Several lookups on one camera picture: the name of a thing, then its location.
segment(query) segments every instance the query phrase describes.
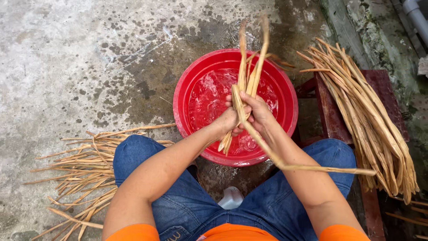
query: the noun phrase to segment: water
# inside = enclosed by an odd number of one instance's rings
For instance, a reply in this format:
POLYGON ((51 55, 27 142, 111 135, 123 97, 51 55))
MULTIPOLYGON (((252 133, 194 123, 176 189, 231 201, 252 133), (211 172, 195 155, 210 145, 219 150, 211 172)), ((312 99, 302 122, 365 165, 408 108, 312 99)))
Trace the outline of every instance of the water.
MULTIPOLYGON (((211 124, 226 109, 226 96, 231 94, 232 84, 238 81, 238 69, 216 69, 206 73, 193 87, 189 101, 189 119, 192 128, 197 131, 211 124)), ((257 94, 261 96, 268 108, 276 117, 278 98, 273 87, 265 78, 260 79, 257 94)), ((217 151, 220 142, 213 143, 209 148, 217 151)), ((257 148, 257 143, 244 130, 232 139, 229 149, 230 156, 245 155, 257 148)))

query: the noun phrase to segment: white plastic container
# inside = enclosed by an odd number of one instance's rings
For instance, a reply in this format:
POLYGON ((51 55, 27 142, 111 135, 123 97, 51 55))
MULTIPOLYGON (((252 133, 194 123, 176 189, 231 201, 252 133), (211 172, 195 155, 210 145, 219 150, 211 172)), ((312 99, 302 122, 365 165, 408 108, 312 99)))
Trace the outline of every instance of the white plastic container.
POLYGON ((218 205, 223 209, 230 210, 239 207, 243 200, 244 196, 238 188, 228 187, 224 190, 224 197, 218 202, 218 205))

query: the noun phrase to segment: jeans pocket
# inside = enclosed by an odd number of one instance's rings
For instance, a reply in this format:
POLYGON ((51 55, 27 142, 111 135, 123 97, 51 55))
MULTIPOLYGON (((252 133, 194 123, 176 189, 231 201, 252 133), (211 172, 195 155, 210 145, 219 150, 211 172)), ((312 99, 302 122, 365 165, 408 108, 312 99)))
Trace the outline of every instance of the jeans pocket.
POLYGON ((185 241, 189 237, 190 233, 183 226, 172 226, 159 234, 160 241, 185 241))

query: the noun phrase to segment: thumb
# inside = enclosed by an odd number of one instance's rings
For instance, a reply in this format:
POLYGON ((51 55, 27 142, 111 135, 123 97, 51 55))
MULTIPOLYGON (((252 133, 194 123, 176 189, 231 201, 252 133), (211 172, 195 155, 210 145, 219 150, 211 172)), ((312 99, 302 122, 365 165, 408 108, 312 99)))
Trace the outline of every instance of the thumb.
POLYGON ((247 104, 249 104, 253 108, 259 104, 258 100, 251 97, 251 95, 249 95, 243 91, 239 92, 239 96, 241 97, 241 100, 245 101, 247 104))

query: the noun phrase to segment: orange shirt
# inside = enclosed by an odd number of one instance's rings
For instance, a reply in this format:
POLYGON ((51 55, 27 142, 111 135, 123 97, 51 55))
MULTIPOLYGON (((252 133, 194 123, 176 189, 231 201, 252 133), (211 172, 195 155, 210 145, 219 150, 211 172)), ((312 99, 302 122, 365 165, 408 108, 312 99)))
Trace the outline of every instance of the orange shirt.
MULTIPOLYGON (((112 234, 107 241, 159 241, 158 231, 148 224, 134 224, 112 234)), ((225 223, 208 230, 198 241, 275 241, 268 232, 256 227, 225 223)), ((362 232, 347 225, 332 225, 324 229, 320 241, 370 241, 362 232)))

